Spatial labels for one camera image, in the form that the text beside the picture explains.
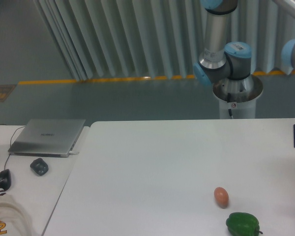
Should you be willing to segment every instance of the vertical wall panel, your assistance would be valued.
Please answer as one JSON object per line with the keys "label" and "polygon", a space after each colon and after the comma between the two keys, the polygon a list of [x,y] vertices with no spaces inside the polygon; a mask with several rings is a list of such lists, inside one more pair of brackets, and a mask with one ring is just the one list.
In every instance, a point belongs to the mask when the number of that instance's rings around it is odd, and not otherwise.
{"label": "vertical wall panel", "polygon": [[[186,77],[204,47],[207,11],[199,0],[39,0],[77,80]],[[252,48],[251,72],[280,68],[295,19],[272,0],[240,0],[228,42]]]}

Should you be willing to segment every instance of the silver laptop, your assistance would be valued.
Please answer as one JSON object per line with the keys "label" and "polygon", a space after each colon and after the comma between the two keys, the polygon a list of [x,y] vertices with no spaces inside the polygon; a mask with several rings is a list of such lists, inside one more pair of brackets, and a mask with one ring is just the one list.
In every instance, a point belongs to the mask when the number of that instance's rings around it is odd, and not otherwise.
{"label": "silver laptop", "polygon": [[31,119],[9,149],[11,155],[68,157],[85,119]]}

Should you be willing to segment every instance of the green bell pepper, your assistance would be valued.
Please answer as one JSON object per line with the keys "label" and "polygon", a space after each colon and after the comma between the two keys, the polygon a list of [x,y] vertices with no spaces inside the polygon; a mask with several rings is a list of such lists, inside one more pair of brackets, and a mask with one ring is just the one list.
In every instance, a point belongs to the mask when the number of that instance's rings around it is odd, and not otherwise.
{"label": "green bell pepper", "polygon": [[234,212],[226,220],[229,232],[233,236],[258,236],[263,234],[259,229],[259,221],[249,213]]}

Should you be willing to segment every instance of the white cloth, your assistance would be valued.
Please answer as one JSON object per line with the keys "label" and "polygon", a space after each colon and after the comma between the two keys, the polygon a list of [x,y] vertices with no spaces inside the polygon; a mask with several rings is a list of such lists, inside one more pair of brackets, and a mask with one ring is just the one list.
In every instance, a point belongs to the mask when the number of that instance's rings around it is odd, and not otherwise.
{"label": "white cloth", "polygon": [[26,213],[0,188],[0,236],[31,236]]}

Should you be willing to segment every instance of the egg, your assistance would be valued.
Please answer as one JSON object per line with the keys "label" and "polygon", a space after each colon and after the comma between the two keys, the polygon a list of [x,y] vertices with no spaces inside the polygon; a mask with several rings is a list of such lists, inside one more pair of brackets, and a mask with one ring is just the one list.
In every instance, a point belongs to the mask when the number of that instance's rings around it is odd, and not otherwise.
{"label": "egg", "polygon": [[226,208],[228,205],[228,193],[222,187],[217,187],[214,191],[214,198],[221,208]]}

